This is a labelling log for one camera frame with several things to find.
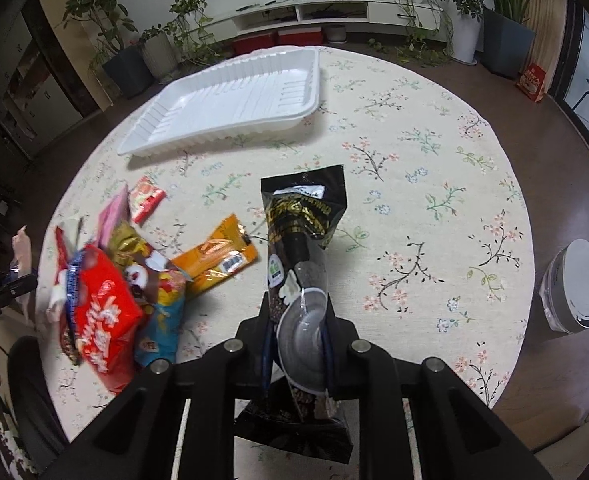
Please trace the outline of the orange snack bar wrapper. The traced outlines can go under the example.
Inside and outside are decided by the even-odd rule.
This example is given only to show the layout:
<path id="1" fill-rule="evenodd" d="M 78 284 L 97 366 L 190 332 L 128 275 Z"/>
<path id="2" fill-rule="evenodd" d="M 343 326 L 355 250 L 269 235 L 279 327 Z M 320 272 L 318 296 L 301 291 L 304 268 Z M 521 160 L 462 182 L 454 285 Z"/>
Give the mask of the orange snack bar wrapper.
<path id="1" fill-rule="evenodd" d="M 250 266 L 258 251 L 236 214 L 224 219 L 201 244 L 172 262 L 190 278 L 186 299 L 194 299 Z"/>

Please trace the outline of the blue cartoon snack bag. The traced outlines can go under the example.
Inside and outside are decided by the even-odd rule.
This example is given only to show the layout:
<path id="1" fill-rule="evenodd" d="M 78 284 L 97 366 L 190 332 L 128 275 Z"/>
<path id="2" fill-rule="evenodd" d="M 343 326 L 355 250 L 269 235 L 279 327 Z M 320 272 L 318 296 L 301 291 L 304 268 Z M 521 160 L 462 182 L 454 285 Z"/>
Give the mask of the blue cartoon snack bag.
<path id="1" fill-rule="evenodd" d="M 157 359 L 175 362 L 188 279 L 182 270 L 158 273 L 146 287 L 147 321 L 137 334 L 134 358 L 141 367 Z"/>

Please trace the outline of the black snack pouch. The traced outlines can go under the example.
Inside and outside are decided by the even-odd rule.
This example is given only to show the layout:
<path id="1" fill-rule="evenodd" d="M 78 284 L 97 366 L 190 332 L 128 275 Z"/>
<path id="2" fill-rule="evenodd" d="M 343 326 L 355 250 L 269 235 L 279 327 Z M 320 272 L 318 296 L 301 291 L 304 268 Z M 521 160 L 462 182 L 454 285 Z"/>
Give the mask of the black snack pouch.
<path id="1" fill-rule="evenodd" d="M 322 325 L 329 298 L 326 249 L 348 206 L 342 166 L 261 182 L 267 225 L 266 282 L 274 323 L 267 394 L 238 415 L 236 434 L 302 456 L 349 463 L 353 443 L 326 389 Z"/>

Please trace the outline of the red chocolate ball bag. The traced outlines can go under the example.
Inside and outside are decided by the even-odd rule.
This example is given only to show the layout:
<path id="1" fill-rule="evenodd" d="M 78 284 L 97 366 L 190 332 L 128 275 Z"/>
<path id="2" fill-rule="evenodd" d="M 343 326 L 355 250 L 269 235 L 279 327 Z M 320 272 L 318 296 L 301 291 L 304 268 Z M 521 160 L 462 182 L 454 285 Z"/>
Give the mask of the red chocolate ball bag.
<path id="1" fill-rule="evenodd" d="M 101 380 L 120 393 L 134 378 L 134 342 L 144 319 L 121 271 L 88 244 L 71 260 L 66 319 L 74 348 Z"/>

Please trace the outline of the red white fruit candy wrapper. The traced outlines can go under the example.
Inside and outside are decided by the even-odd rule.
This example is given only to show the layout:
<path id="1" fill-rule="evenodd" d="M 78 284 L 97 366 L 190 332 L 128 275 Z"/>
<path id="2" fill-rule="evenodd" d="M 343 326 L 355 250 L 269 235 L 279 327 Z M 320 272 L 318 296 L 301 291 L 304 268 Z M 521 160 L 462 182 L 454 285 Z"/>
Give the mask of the red white fruit candy wrapper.
<path id="1" fill-rule="evenodd" d="M 166 197 L 165 190 L 154 184 L 150 177 L 141 177 L 128 194 L 132 221 L 142 224 Z"/>

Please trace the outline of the pink snack bar wrapper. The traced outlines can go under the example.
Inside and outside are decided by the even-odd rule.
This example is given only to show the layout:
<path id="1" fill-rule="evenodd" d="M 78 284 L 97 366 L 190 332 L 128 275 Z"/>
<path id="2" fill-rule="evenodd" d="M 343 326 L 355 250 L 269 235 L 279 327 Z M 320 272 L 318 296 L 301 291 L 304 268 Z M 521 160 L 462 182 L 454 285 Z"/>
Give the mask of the pink snack bar wrapper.
<path id="1" fill-rule="evenodd" d="M 112 231 L 122 221 L 130 219 L 130 204 L 128 203 L 128 186 L 113 196 L 109 204 L 100 212 L 97 224 L 96 245 L 105 250 L 108 247 Z"/>

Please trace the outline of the gold snack wrapper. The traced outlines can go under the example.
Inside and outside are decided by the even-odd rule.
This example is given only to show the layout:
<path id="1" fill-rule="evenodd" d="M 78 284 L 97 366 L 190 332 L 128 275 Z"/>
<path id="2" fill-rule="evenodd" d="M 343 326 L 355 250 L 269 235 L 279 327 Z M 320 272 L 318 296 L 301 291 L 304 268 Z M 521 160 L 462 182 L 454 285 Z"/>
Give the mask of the gold snack wrapper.
<path id="1" fill-rule="evenodd" d="M 184 296 L 186 274 L 127 221 L 121 221 L 113 229 L 108 256 L 122 272 L 131 294 L 141 306 L 170 307 Z"/>

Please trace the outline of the floral tablecloth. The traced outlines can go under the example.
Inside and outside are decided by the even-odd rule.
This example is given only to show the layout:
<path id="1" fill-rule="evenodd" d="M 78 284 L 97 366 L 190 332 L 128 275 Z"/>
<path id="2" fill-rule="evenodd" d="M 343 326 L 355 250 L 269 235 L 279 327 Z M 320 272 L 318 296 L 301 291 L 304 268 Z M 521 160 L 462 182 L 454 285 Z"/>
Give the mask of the floral tablecloth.
<path id="1" fill-rule="evenodd" d="M 477 110 L 401 66 L 322 49 L 321 102 L 288 132 L 239 133 L 145 159 L 120 155 L 125 127 L 89 157 L 54 218 L 99 211 L 142 176 L 165 198 L 142 232 L 166 256 L 230 214 L 260 259 L 187 305 L 178 355 L 191 360 L 259 310 L 316 284 L 337 315 L 391 356 L 439 356 L 488 406 L 514 370 L 534 280 L 530 222 L 499 139 Z"/>

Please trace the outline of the white round stool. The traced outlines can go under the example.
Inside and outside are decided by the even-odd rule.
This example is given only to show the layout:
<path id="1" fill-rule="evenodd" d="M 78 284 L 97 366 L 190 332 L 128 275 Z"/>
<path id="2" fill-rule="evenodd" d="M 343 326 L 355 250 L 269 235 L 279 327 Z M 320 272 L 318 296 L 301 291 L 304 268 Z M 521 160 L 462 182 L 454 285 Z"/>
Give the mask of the white round stool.
<path id="1" fill-rule="evenodd" d="M 540 297 L 549 327 L 558 333 L 589 330 L 589 241 L 573 240 L 546 269 Z"/>

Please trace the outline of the white plastic tray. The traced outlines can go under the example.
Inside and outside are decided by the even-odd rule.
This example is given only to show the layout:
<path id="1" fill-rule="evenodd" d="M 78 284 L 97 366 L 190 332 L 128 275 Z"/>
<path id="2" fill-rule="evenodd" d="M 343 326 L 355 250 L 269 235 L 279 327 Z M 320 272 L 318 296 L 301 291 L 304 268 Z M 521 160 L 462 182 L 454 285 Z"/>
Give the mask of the white plastic tray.
<path id="1" fill-rule="evenodd" d="M 149 156 L 237 134 L 289 130 L 321 99 L 319 49 L 285 47 L 233 58 L 168 84 L 122 140 L 120 156 Z"/>

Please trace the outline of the dark grey plant pot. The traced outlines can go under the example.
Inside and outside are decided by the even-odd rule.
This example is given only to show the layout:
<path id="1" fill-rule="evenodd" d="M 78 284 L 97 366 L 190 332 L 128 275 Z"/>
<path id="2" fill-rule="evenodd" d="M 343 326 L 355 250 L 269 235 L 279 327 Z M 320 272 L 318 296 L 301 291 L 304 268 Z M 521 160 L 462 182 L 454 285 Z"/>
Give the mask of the dark grey plant pot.
<path id="1" fill-rule="evenodd" d="M 136 46 L 113 55 L 102 68 L 127 99 L 139 96 L 154 83 L 154 77 Z"/>

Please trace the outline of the red box on floor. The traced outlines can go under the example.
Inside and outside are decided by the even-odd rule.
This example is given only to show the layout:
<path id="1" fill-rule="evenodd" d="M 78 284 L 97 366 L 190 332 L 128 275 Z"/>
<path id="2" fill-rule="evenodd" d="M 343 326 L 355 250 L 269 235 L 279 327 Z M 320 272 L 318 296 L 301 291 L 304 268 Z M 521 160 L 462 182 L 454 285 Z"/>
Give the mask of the red box on floor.
<path id="1" fill-rule="evenodd" d="M 532 102 L 541 102 L 545 91 L 546 72 L 541 66 L 530 63 L 517 81 L 517 88 Z"/>

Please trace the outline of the white TV cabinet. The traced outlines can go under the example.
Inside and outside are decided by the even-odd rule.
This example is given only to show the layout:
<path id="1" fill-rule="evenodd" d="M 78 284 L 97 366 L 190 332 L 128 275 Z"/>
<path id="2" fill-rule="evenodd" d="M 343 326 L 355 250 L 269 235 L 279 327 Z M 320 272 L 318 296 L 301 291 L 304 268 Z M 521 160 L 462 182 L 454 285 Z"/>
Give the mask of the white TV cabinet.
<path id="1" fill-rule="evenodd" d="M 276 44 L 321 44 L 328 36 L 439 32 L 441 9 L 426 0 L 275 0 L 214 16 L 202 30 L 219 44 L 252 51 Z"/>

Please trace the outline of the tall white plant pot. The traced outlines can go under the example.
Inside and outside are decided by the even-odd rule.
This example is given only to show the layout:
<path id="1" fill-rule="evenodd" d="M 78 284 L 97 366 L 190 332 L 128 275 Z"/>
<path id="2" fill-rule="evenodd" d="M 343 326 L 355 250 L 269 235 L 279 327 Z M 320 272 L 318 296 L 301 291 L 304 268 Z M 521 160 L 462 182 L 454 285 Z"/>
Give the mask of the tall white plant pot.
<path id="1" fill-rule="evenodd" d="M 468 66 L 476 65 L 481 18 L 462 14 L 457 10 L 454 1 L 447 1 L 445 10 L 452 25 L 451 58 Z"/>

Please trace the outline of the dark square plant pot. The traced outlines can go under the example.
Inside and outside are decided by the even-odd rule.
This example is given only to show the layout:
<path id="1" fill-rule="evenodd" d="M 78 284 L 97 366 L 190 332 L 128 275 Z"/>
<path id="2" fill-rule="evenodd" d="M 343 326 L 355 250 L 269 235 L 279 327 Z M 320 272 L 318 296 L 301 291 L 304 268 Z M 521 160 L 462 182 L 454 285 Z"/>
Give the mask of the dark square plant pot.
<path id="1" fill-rule="evenodd" d="M 530 51 L 535 32 L 493 10 L 483 13 L 481 63 L 493 74 L 516 79 Z"/>

